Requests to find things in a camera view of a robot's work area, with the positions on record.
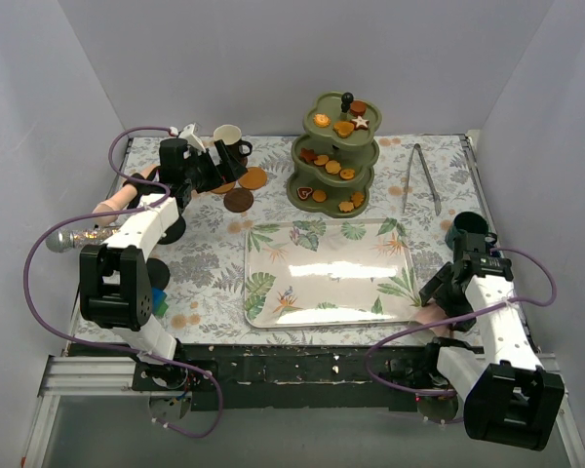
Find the brown heart cookie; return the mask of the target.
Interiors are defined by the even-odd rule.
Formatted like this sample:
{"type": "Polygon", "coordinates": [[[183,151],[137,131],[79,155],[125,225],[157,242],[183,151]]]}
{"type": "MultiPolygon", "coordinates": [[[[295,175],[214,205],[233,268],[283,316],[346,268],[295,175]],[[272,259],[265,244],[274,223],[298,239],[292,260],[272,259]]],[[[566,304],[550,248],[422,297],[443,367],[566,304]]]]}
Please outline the brown heart cookie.
{"type": "Polygon", "coordinates": [[[350,121],[338,121],[333,125],[332,129],[338,137],[348,138],[355,131],[355,125],[350,121]]]}

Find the cream mug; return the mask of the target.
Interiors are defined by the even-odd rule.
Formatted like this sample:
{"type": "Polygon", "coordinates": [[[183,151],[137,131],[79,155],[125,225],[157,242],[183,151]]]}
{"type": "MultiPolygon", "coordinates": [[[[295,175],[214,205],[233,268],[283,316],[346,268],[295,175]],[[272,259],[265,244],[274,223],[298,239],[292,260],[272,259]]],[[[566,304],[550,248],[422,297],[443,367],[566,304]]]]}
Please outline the cream mug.
{"type": "Polygon", "coordinates": [[[217,127],[213,133],[214,140],[221,140],[229,152],[236,158],[249,157],[253,152],[253,145],[243,140],[243,134],[239,127],[225,124],[217,127]]]}

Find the light wooden coaster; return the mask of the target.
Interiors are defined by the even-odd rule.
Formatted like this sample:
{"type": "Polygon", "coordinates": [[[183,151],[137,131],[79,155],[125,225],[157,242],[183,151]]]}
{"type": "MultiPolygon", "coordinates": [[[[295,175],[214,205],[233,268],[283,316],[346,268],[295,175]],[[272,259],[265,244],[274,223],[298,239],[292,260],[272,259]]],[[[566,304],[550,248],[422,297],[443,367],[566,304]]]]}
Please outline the light wooden coaster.
{"type": "Polygon", "coordinates": [[[223,194],[230,192],[235,187],[236,187],[236,182],[225,183],[225,184],[221,185],[220,187],[213,189],[212,193],[217,194],[217,195],[223,195],[223,194]]]}
{"type": "Polygon", "coordinates": [[[248,171],[242,175],[238,183],[242,188],[248,190],[257,190],[267,183],[268,175],[260,167],[249,167],[248,171]]]}

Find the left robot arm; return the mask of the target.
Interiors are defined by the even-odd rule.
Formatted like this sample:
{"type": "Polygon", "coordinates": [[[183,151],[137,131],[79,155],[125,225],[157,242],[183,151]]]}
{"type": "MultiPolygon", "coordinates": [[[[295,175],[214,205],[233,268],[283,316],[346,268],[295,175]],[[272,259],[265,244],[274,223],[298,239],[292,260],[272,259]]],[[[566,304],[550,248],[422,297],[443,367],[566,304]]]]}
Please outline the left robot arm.
{"type": "Polygon", "coordinates": [[[194,191],[208,192],[247,172],[241,157],[222,141],[198,151],[185,138],[167,138],[159,146],[155,180],[132,178],[145,188],[119,230],[100,245],[80,252],[82,317],[120,336],[146,362],[156,363],[154,377],[169,390],[180,388],[187,365],[175,357],[177,340],[154,316],[147,259],[160,239],[180,220],[194,191]]]}

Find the brown star cookie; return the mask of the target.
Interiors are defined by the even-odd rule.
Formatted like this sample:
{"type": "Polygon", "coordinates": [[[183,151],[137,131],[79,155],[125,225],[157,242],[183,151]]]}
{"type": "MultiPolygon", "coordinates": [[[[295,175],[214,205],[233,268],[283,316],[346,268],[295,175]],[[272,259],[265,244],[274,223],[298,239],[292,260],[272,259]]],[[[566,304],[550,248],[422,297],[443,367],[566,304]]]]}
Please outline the brown star cookie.
{"type": "Polygon", "coordinates": [[[299,154],[299,158],[307,164],[311,164],[318,158],[318,156],[314,150],[302,148],[299,154]]]}

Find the dark chocolate round cookie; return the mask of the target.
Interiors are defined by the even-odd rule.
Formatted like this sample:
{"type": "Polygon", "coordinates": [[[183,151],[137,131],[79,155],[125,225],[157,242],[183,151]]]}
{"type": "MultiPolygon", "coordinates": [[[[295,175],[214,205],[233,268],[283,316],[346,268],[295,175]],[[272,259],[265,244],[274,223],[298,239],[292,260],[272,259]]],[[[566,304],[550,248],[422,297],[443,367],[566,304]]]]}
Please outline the dark chocolate round cookie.
{"type": "Polygon", "coordinates": [[[355,117],[363,117],[367,112],[367,104],[361,100],[353,100],[349,106],[349,113],[355,117]]]}

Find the white-iced star cookie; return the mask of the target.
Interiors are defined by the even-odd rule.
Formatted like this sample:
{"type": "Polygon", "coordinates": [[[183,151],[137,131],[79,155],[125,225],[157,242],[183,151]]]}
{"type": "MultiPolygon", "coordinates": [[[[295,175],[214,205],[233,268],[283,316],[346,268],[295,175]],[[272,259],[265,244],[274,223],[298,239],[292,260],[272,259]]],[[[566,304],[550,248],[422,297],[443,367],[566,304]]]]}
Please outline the white-iced star cookie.
{"type": "Polygon", "coordinates": [[[350,120],[355,131],[367,131],[370,127],[370,121],[362,116],[356,116],[350,120]]]}

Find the orange flower cookie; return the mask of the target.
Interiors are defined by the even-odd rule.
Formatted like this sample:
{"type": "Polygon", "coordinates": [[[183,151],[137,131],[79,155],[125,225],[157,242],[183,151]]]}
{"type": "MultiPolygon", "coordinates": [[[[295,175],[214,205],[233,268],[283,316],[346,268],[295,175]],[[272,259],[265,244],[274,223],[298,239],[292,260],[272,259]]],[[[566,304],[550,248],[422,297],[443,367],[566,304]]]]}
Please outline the orange flower cookie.
{"type": "Polygon", "coordinates": [[[350,213],[355,209],[355,205],[351,201],[343,201],[338,204],[338,208],[342,213],[350,213]]]}

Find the pink mug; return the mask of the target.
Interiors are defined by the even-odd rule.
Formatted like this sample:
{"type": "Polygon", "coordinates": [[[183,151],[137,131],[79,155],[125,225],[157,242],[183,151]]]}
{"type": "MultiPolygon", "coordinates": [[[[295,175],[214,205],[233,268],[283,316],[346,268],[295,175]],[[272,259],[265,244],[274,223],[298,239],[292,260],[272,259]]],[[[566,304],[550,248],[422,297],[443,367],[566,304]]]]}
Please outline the pink mug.
{"type": "MultiPolygon", "coordinates": [[[[418,309],[413,320],[419,325],[429,325],[443,321],[447,318],[448,316],[441,307],[436,303],[429,303],[418,309]]],[[[452,337],[452,331],[449,329],[448,325],[435,326],[427,329],[427,331],[432,332],[435,336],[439,337],[452,337]]]]}

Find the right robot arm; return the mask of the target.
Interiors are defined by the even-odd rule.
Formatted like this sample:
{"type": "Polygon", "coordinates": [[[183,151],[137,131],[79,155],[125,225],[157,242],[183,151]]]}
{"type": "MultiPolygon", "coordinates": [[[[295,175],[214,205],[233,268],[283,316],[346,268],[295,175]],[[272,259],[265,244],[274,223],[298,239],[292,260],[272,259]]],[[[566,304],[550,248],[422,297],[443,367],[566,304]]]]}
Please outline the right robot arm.
{"type": "Polygon", "coordinates": [[[463,400],[463,422],[475,440],[542,450],[560,409],[565,386],[535,355],[513,297],[512,263],[494,257],[482,235],[464,234],[453,243],[453,260],[420,290],[465,331],[478,326],[485,359],[472,348],[438,338],[421,366],[433,387],[450,385],[463,400]]]}

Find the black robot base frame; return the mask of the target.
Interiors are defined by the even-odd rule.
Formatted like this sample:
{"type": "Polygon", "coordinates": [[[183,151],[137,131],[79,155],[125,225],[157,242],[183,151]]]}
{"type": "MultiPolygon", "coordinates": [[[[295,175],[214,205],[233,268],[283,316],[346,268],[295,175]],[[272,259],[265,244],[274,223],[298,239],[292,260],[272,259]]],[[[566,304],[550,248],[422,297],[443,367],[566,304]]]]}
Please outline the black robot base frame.
{"type": "Polygon", "coordinates": [[[414,411],[415,391],[448,388],[431,372],[423,346],[382,347],[372,355],[364,347],[311,345],[183,345],[180,359],[216,381],[190,372],[165,388],[145,364],[136,365],[136,391],[185,394],[193,410],[215,410],[216,390],[229,410],[384,408],[414,411]]]}

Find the leaf-patterned white tray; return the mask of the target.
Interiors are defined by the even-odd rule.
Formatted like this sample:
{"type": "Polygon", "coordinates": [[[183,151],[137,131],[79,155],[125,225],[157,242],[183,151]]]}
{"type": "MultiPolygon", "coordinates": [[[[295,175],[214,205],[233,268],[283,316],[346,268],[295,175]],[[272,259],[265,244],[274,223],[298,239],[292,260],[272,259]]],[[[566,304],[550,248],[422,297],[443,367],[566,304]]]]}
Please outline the leaf-patterned white tray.
{"type": "Polygon", "coordinates": [[[254,226],[245,317],[259,329],[404,323],[421,305],[406,228],[395,218],[254,226]]]}

